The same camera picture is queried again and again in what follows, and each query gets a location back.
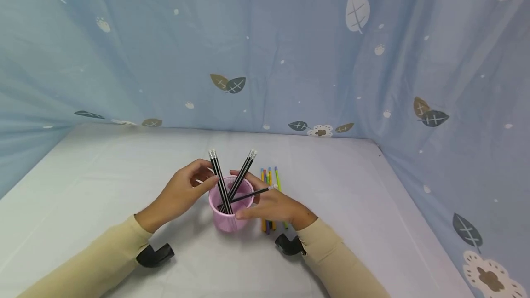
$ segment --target pink mesh cup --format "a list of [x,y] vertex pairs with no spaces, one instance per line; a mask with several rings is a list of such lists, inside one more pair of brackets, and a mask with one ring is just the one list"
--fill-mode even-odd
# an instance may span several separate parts
[[[236,177],[232,175],[224,177],[227,193],[233,186],[235,178]],[[234,198],[244,196],[246,194],[251,193],[252,191],[254,191],[252,185],[250,184],[250,182],[248,182],[248,180],[244,179],[243,182],[241,182],[241,185],[239,186],[237,194]],[[232,203],[231,206],[232,210],[234,211],[234,214],[223,214],[217,210],[217,205],[223,203],[219,194],[219,187],[215,186],[212,190],[210,190],[210,193],[208,194],[208,200],[210,201],[210,207],[213,211],[213,224],[215,224],[217,229],[224,232],[235,232],[243,228],[248,221],[237,220],[234,215],[235,212],[241,210],[242,208],[250,207],[252,201],[254,201],[254,196],[245,198],[242,201],[236,201],[235,203]]]

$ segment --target black pencil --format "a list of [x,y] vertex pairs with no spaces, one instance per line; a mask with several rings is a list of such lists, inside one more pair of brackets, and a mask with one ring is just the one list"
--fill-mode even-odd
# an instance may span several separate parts
[[[276,184],[273,184],[273,185],[268,186],[268,187],[266,187],[266,188],[263,188],[263,189],[261,189],[261,190],[256,190],[256,191],[254,191],[254,192],[251,192],[250,194],[247,194],[247,195],[244,195],[244,196],[241,196],[241,197],[234,198],[234,199],[232,199],[232,200],[230,201],[230,203],[235,203],[236,201],[242,201],[242,200],[247,199],[247,198],[249,198],[249,197],[256,196],[256,195],[258,195],[258,194],[262,194],[262,193],[264,193],[264,192],[267,192],[267,191],[269,191],[269,190],[271,190],[271,189],[277,189],[277,188],[278,188],[278,186],[277,186]],[[223,204],[219,204],[219,205],[217,205],[217,208],[220,208],[220,207],[223,207]]]
[[258,154],[258,151],[256,151],[255,149],[250,150],[250,153],[245,159],[245,162],[243,163],[243,166],[241,167],[241,170],[237,174],[237,177],[234,180],[234,184],[232,185],[232,188],[228,193],[229,202],[231,202],[231,200],[234,198],[235,194],[237,193],[237,190],[241,186],[241,183],[243,183],[243,179],[245,178],[245,175],[248,173],[248,170],[250,169],[252,162],[254,162],[254,158],[256,157],[257,154]]
[[219,182],[217,182],[217,187],[219,188],[219,194],[221,196],[221,201],[223,202],[224,210],[226,210],[227,214],[233,214],[228,194],[226,193],[226,185],[223,179],[223,173],[221,172],[219,159],[217,158],[215,149],[211,149],[208,154],[210,155],[210,160],[212,162],[213,173],[219,176]]

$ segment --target right hand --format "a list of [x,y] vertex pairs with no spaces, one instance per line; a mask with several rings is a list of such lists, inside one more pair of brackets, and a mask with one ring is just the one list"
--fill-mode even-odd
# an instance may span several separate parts
[[[232,175],[237,175],[238,173],[237,170],[230,171],[230,174]],[[251,173],[247,173],[245,179],[252,184],[254,190],[264,189],[268,186],[267,183],[258,179]],[[248,218],[265,218],[266,220],[271,221],[286,221],[289,222],[296,231],[308,227],[318,218],[309,210],[309,208],[276,189],[256,195],[254,197],[254,202],[257,206],[239,210],[235,214],[235,217],[239,220],[245,220]]]

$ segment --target forearm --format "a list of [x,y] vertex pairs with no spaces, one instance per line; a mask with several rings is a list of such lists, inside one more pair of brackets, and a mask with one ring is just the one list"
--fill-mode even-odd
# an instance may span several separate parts
[[136,268],[136,257],[151,236],[131,216],[109,228],[18,298],[100,297]]
[[384,287],[342,239],[318,219],[298,232],[307,265],[320,278],[331,298],[389,298]]

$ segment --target blue curtain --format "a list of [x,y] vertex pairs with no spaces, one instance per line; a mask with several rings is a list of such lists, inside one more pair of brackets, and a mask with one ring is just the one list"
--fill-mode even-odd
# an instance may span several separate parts
[[0,17],[0,196],[84,122],[371,138],[475,295],[527,297],[530,0],[0,0]]

